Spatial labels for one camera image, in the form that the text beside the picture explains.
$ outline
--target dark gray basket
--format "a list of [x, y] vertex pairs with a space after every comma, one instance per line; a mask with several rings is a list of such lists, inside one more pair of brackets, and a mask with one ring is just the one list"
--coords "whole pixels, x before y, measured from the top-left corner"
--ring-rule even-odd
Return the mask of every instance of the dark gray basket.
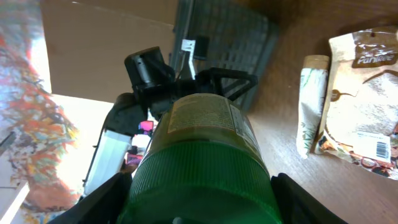
[[[188, 58], [180, 50], [182, 39], [195, 40], [205, 36], [210, 39], [207, 60], [195, 61], [197, 72], [211, 67], [227, 68], [245, 71], [261, 79], [277, 40], [277, 27], [266, 17], [229, 0], [180, 0], [177, 13], [175, 48], [170, 58], [170, 66], [177, 72], [183, 60]], [[223, 87], [234, 81], [223, 80]], [[240, 87], [234, 86], [230, 91]], [[235, 103], [248, 110], [257, 88], [239, 97]]]

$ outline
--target brown package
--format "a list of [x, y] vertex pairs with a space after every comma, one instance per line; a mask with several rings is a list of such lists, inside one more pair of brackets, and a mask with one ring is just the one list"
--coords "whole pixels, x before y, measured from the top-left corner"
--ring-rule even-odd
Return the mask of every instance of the brown package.
[[316, 153], [398, 180], [397, 27], [329, 40], [332, 63]]

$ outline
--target cardboard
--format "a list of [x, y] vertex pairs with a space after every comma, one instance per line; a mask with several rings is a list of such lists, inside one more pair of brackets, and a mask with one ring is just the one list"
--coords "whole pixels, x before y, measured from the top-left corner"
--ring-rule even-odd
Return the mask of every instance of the cardboard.
[[169, 62], [178, 1], [137, 2], [40, 3], [52, 93], [114, 103], [132, 92], [124, 67], [129, 54], [159, 46]]

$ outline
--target barcode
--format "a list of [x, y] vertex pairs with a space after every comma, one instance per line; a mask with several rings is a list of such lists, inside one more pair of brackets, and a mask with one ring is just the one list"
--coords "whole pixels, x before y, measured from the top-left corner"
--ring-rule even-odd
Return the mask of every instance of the barcode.
[[389, 157], [387, 151], [387, 144], [384, 142], [377, 142], [376, 146], [376, 156], [380, 158], [387, 159]]

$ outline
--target wooden surface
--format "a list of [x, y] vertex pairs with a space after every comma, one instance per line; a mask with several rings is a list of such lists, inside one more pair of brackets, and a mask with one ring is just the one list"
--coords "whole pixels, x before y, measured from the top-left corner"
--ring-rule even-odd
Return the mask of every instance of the wooden surface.
[[328, 39], [398, 24], [398, 1], [241, 1], [280, 27], [279, 42], [249, 118], [271, 175], [288, 174], [348, 223], [398, 223], [398, 181], [342, 159], [295, 150], [299, 77], [304, 56], [330, 55]]

